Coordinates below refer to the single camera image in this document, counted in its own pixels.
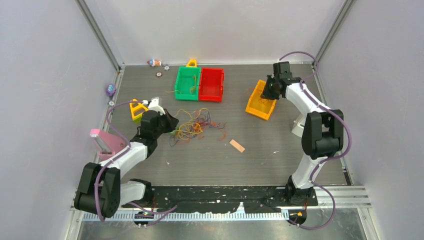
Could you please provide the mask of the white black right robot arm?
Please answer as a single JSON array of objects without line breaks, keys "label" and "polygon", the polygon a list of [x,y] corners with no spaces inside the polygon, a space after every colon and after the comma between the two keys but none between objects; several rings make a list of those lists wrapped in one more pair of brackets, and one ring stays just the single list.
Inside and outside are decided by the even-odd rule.
[{"label": "white black right robot arm", "polygon": [[296,171],[289,177],[283,197],[291,205],[299,205],[313,190],[315,179],[326,159],[334,157],[344,146],[344,115],[331,110],[318,100],[300,77],[294,77],[287,61],[273,64],[261,98],[285,98],[304,117],[301,135],[303,156]]}]

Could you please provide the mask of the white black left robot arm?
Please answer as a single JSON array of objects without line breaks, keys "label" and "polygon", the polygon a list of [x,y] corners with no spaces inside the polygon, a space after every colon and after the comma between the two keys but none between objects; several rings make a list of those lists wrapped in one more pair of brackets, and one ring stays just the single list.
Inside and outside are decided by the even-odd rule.
[{"label": "white black left robot arm", "polygon": [[176,130],[179,120],[165,111],[148,110],[128,145],[113,157],[100,163],[87,163],[80,177],[74,208],[96,214],[100,220],[112,217],[119,207],[136,203],[148,207],[153,202],[152,184],[132,178],[121,180],[138,163],[149,158],[158,146],[158,138]]}]

